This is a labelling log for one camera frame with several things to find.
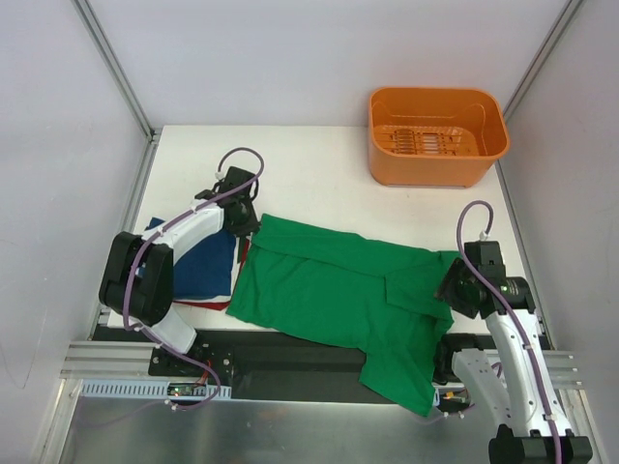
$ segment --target white wall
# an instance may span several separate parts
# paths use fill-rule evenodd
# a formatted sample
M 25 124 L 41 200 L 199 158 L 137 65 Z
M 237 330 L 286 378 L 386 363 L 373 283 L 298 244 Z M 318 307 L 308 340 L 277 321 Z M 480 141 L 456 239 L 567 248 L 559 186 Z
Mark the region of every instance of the white wall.
M 503 162 L 558 347 L 619 462 L 619 2 L 590 0 L 510 121 Z
M 90 328 L 144 138 L 69 0 L 0 14 L 0 462 L 30 462 Z
M 362 126 L 385 85 L 506 104 L 565 0 L 92 0 L 152 124 Z

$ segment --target navy blue cloth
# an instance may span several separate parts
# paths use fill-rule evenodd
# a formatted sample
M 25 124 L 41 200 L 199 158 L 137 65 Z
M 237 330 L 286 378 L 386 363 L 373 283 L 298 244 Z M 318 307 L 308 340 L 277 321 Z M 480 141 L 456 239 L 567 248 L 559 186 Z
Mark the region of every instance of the navy blue cloth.
M 153 217 L 146 230 L 162 224 Z M 174 300 L 229 297 L 236 238 L 227 230 L 202 240 L 174 265 Z

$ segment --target green shirt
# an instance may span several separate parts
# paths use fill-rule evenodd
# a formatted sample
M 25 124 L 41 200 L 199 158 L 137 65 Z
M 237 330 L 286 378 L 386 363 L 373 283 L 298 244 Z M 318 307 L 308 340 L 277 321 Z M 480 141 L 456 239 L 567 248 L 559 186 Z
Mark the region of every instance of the green shirt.
M 360 382 L 426 416 L 454 320 L 434 291 L 457 257 L 264 215 L 228 314 L 367 354 Z

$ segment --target white table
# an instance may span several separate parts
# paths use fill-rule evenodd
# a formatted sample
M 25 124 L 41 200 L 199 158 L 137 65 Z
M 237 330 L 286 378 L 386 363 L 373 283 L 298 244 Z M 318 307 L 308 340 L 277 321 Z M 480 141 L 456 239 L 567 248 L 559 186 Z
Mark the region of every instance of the white table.
M 155 155 L 134 232 L 151 217 L 172 218 L 193 196 L 215 183 L 218 162 L 227 151 L 251 147 L 265 159 L 258 215 L 269 213 L 369 239 L 429 249 L 456 249 L 456 223 L 474 199 L 494 207 L 491 238 L 501 244 L 508 275 L 524 276 L 516 238 L 494 168 L 472 188 L 383 187 L 368 170 L 366 128 L 166 126 Z M 228 164 L 253 170 L 250 154 L 235 154 Z M 464 225 L 464 240 L 477 240 L 486 210 L 474 208 Z M 224 312 L 178 304 L 182 317 L 198 329 L 263 330 Z M 454 313 L 452 332 L 487 334 L 481 319 Z M 122 327 L 112 312 L 109 327 Z

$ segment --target orange plastic bin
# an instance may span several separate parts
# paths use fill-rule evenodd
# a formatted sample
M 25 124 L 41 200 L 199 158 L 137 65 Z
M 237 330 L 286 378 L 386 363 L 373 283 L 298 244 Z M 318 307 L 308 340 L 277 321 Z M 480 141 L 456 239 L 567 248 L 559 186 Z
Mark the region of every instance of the orange plastic bin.
M 368 131 L 369 170 L 388 186 L 471 187 L 510 148 L 498 102 L 477 89 L 378 89 Z

